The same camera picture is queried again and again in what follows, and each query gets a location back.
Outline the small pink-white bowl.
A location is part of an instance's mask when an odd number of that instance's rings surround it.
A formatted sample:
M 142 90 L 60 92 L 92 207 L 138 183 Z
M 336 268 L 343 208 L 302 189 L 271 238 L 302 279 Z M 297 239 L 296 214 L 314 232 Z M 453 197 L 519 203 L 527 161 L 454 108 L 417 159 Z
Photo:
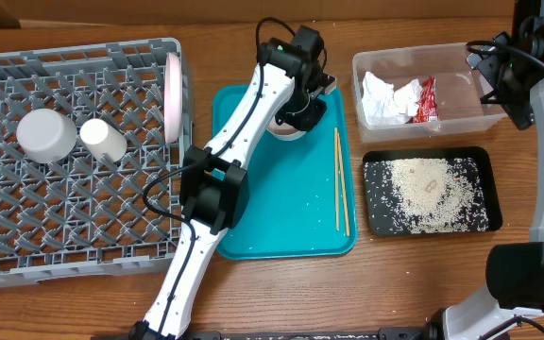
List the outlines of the small pink-white bowl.
M 268 124 L 267 130 L 274 137 L 282 141 L 294 141 L 305 134 L 305 131 L 298 130 L 287 123 L 282 123 L 279 125 L 275 120 L 272 120 Z

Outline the stainless steel bowl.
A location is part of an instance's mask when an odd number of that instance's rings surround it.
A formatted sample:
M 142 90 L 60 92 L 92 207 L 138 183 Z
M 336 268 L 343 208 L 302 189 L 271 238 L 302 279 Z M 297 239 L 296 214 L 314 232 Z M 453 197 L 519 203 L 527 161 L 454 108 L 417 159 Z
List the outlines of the stainless steel bowl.
M 57 162 L 76 145 L 77 127 L 66 115 L 55 110 L 36 109 L 27 113 L 16 128 L 16 139 L 34 162 Z

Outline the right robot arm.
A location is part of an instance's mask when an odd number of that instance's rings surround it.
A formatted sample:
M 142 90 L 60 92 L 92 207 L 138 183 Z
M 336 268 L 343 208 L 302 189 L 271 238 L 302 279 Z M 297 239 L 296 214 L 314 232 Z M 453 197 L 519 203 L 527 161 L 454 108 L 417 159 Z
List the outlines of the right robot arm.
M 422 339 L 500 339 L 544 316 L 544 0 L 516 1 L 509 32 L 466 48 L 469 67 L 484 78 L 481 102 L 501 106 L 518 129 L 536 128 L 534 220 L 528 242 L 491 249 L 484 285 L 438 311 Z

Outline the white napkin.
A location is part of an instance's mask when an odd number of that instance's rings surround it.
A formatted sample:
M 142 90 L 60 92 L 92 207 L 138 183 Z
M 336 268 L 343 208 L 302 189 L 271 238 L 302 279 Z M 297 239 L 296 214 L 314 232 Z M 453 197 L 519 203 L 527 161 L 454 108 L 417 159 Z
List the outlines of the white napkin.
M 395 90 L 370 72 L 363 79 L 362 106 L 366 122 L 375 126 L 401 125 L 417 115 L 423 88 L 418 79 Z

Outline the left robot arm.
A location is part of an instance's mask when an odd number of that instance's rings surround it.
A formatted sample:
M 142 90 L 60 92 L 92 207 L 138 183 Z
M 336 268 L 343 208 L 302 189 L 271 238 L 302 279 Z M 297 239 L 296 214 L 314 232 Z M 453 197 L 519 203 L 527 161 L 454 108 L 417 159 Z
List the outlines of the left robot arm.
M 324 70 L 328 53 L 320 33 L 306 25 L 292 31 L 290 42 L 272 38 L 256 44 L 253 78 L 223 128 L 199 148 L 190 146 L 183 165 L 149 182 L 149 193 L 164 180 L 180 177 L 181 213 L 145 206 L 180 222 L 178 245 L 160 292 L 131 339 L 180 339 L 188 329 L 197 290 L 211 257 L 227 232 L 241 219 L 248 202 L 247 169 L 271 123 L 294 128 L 297 137 L 321 120 L 320 95 L 336 87 Z

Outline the red snack wrapper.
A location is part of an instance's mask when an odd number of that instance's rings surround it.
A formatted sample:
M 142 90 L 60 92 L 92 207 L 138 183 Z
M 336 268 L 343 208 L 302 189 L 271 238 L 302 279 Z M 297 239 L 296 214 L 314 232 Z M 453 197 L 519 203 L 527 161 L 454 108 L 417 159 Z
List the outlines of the red snack wrapper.
M 413 123 L 427 123 L 438 119 L 437 105 L 435 102 L 436 79 L 430 76 L 422 83 L 422 92 L 419 100 L 419 107 L 413 117 Z

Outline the large white plate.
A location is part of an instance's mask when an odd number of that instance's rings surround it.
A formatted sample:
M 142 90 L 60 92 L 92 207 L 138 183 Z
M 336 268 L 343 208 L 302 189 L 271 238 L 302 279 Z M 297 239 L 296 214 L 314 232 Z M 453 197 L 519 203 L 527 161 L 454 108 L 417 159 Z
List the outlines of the large white plate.
M 168 53 L 165 65 L 163 93 L 163 128 L 167 144 L 180 134 L 182 116 L 182 71 L 179 57 Z

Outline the white cup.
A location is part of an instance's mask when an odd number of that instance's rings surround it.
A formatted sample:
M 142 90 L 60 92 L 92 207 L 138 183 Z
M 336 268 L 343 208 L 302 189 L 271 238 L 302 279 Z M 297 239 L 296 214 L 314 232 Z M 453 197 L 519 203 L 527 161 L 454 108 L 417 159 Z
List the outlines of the white cup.
M 102 119 L 86 121 L 80 128 L 79 137 L 97 161 L 107 158 L 117 162 L 127 152 L 125 136 Z

